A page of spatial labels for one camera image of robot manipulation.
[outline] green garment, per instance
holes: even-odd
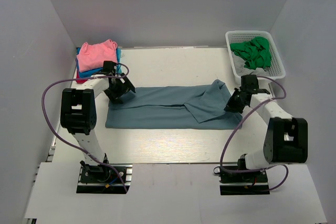
[[[272,55],[269,52],[269,42],[262,37],[242,43],[231,43],[231,51],[245,60],[245,68],[267,68],[271,66]]]

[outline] laundry basket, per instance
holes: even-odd
[[[266,76],[269,76],[273,80],[277,80],[277,79],[284,78],[286,75],[284,66],[282,64],[282,61],[278,53],[278,50],[275,46],[275,43],[270,33],[266,31],[228,31],[225,34],[227,49],[229,51],[230,61],[231,61],[233,74],[235,76],[235,81],[239,85],[241,84],[240,76],[236,72],[236,68],[235,68],[234,61],[233,61],[233,52],[231,51],[230,44],[249,41],[249,40],[254,39],[257,36],[268,39],[269,51],[272,55],[271,66],[265,69],[265,71],[267,72]],[[265,83],[271,82],[263,78],[258,78],[258,79],[259,79],[259,82],[265,82]]]

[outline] purple cable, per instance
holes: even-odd
[[[255,111],[256,111],[258,108],[260,108],[261,106],[263,106],[263,105],[269,103],[269,102],[272,101],[272,100],[280,100],[280,99],[284,99],[284,98],[286,98],[286,96],[287,96],[287,93],[286,93],[286,91],[285,91],[285,88],[284,88],[279,82],[273,80],[272,78],[266,77],[266,76],[258,76],[258,77],[259,77],[259,78],[268,79],[268,80],[270,80],[270,81],[276,83],[276,84],[282,89],[282,91],[284,92],[284,93],[283,93],[284,95],[283,95],[283,97],[274,97],[274,98],[272,98],[272,99],[268,99],[268,100],[265,100],[265,101],[261,102],[261,103],[260,103],[259,105],[257,105],[254,109],[252,109],[250,112],[248,112],[247,115],[246,115],[245,117],[243,117],[243,119],[241,120],[241,122],[240,122],[240,123],[235,127],[235,129],[232,131],[231,135],[229,136],[229,138],[228,138],[228,140],[227,140],[227,142],[226,142],[226,144],[225,144],[225,146],[224,146],[224,148],[223,148],[223,151],[222,151],[222,154],[221,154],[221,157],[220,157],[221,159],[220,159],[220,161],[219,161],[221,170],[224,171],[224,172],[226,172],[226,173],[231,173],[231,174],[232,174],[232,173],[253,173],[253,172],[259,172],[259,171],[261,171],[261,170],[268,170],[268,169],[271,169],[271,168],[273,168],[273,167],[276,166],[276,165],[275,165],[275,166],[271,166],[271,167],[268,167],[268,168],[266,168],[266,169],[262,168],[262,169],[251,169],[251,170],[230,170],[230,169],[226,169],[226,168],[223,167],[223,158],[224,158],[224,154],[225,154],[225,152],[226,152],[226,150],[227,150],[227,148],[228,148],[228,146],[229,146],[229,143],[231,142],[233,136],[236,134],[236,132],[238,131],[238,129],[239,129],[239,128],[242,126],[242,124],[246,121],[246,119],[248,119],[248,117],[249,117],[250,115],[252,115],[252,113],[255,112]],[[282,166],[285,167],[285,169],[286,169],[286,175],[285,175],[284,179],[283,179],[277,186],[275,186],[275,187],[273,187],[273,188],[271,188],[271,189],[268,189],[267,191],[271,191],[271,190],[274,190],[274,189],[278,188],[279,186],[281,186],[281,185],[286,181],[286,179],[287,179],[287,177],[288,177],[288,173],[289,173],[289,171],[288,171],[288,167],[287,167],[286,165],[282,165]]]
[[[69,146],[71,146],[71,147],[73,147],[73,148],[76,148],[76,149],[78,149],[78,150],[84,152],[85,154],[87,154],[87,155],[88,155],[93,161],[95,161],[96,163],[98,163],[98,164],[100,164],[100,165],[104,165],[104,166],[106,166],[106,167],[108,167],[108,168],[114,170],[115,173],[117,174],[117,176],[120,178],[120,181],[121,181],[122,185],[124,186],[124,189],[125,189],[125,191],[126,191],[126,193],[127,193],[127,188],[126,188],[126,185],[125,185],[125,183],[124,183],[124,180],[123,180],[122,177],[119,175],[119,172],[117,171],[117,169],[115,169],[113,166],[111,166],[111,165],[109,165],[109,164],[105,164],[105,163],[103,163],[103,162],[98,161],[94,156],[92,156],[91,154],[89,154],[89,152],[88,152],[86,149],[83,149],[83,148],[81,148],[81,147],[79,147],[79,146],[76,146],[76,145],[74,145],[74,144],[69,143],[68,141],[66,141],[64,138],[62,138],[62,137],[55,131],[55,129],[52,127],[51,122],[50,122],[50,120],[49,120],[49,118],[48,118],[48,115],[47,115],[47,112],[46,112],[46,106],[45,106],[45,103],[44,103],[44,102],[45,102],[46,93],[48,92],[48,90],[49,90],[51,87],[53,87],[53,86],[55,86],[55,85],[57,85],[57,84],[63,83],[63,82],[67,82],[67,81],[81,81],[81,80],[92,80],[92,79],[102,79],[102,78],[112,78],[112,79],[122,79],[122,78],[124,78],[125,76],[127,76],[127,75],[129,74],[130,69],[129,69],[126,65],[124,65],[124,64],[122,64],[122,63],[117,63],[117,64],[118,64],[118,65],[122,65],[122,66],[124,66],[124,67],[127,69],[127,73],[126,73],[124,76],[97,76],[97,77],[73,78],[73,79],[65,79],[65,80],[56,81],[56,82],[50,84],[50,85],[44,90],[44,92],[43,92],[43,94],[42,94],[42,100],[41,100],[41,103],[42,103],[42,111],[43,111],[44,118],[45,118],[45,120],[46,120],[46,122],[47,122],[47,124],[48,124],[48,127],[49,127],[50,130],[51,130],[51,132],[52,132],[58,139],[60,139],[63,143],[65,143],[65,144],[67,144],[67,145],[69,145]]]

